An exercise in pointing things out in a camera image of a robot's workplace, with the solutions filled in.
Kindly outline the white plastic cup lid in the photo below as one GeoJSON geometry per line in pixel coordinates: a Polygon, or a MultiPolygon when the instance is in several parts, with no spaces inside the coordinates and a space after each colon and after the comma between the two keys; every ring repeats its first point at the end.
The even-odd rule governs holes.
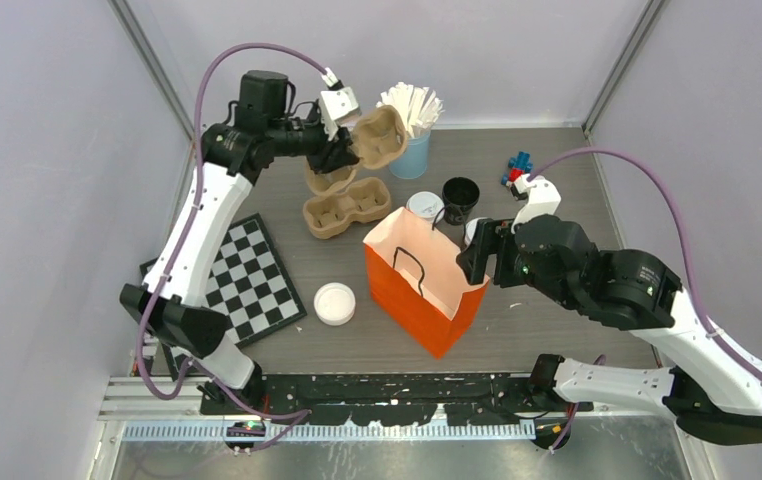
{"type": "Polygon", "coordinates": [[[487,220],[487,217],[473,218],[466,223],[463,237],[464,247],[468,247],[473,242],[478,224],[482,220],[487,220]]]}

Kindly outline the orange paper takeout bag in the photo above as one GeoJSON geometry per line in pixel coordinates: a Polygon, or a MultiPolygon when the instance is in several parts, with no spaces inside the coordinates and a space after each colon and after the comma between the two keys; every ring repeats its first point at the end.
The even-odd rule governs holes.
{"type": "Polygon", "coordinates": [[[432,357],[440,359],[471,327],[487,291],[469,283],[461,249],[432,224],[400,207],[363,239],[372,299],[432,357]]]}

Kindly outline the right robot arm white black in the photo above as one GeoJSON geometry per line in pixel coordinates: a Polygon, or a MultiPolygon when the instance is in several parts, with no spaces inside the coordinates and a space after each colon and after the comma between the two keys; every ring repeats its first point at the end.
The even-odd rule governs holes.
{"type": "Polygon", "coordinates": [[[496,261],[498,287],[533,288],[567,310],[646,341],[671,360],[668,368],[629,369],[542,354],[527,381],[534,406],[622,405],[657,413],[712,444],[762,444],[762,359],[733,359],[660,259],[640,250],[601,250],[579,224],[554,215],[521,225],[480,220],[456,261],[475,284],[489,258],[496,261]]]}

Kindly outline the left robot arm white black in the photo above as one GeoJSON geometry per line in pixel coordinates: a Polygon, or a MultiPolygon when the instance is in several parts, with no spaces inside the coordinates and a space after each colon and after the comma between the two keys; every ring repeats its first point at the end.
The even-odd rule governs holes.
{"type": "Polygon", "coordinates": [[[353,90],[329,68],[305,116],[291,110],[295,87],[285,74],[250,70],[240,79],[226,120],[199,137],[185,211],[139,285],[126,284],[120,303],[145,335],[182,350],[226,387],[237,412],[255,412],[264,398],[252,380],[258,364],[227,337],[227,315],[206,307],[206,287],[215,257],[239,207],[261,173],[278,157],[303,157],[314,173],[357,164],[346,122],[360,106],[353,90]]]}

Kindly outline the single brown cup carrier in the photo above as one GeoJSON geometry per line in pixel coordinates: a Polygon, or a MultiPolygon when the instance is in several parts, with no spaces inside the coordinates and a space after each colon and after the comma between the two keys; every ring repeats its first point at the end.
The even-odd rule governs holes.
{"type": "Polygon", "coordinates": [[[409,136],[398,111],[390,105],[377,107],[361,117],[352,134],[348,152],[358,157],[356,164],[343,166],[331,173],[313,173],[305,168],[305,181],[310,191],[327,197],[344,190],[360,169],[379,170],[397,160],[408,146],[409,136]]]}

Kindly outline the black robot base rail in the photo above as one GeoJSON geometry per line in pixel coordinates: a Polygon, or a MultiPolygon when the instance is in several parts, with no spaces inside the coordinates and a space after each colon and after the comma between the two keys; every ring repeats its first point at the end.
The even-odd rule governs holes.
{"type": "Polygon", "coordinates": [[[247,404],[288,425],[305,411],[314,426],[424,426],[444,414],[450,426],[511,425],[570,405],[529,384],[524,373],[271,374],[247,404]]]}

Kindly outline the stack of white lids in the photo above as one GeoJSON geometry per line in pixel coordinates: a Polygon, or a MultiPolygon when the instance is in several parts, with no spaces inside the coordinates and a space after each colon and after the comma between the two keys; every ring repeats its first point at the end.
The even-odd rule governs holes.
{"type": "Polygon", "coordinates": [[[326,325],[338,327],[349,322],[356,310],[353,290],[339,282],[321,286],[313,299],[317,318],[326,325]]]}

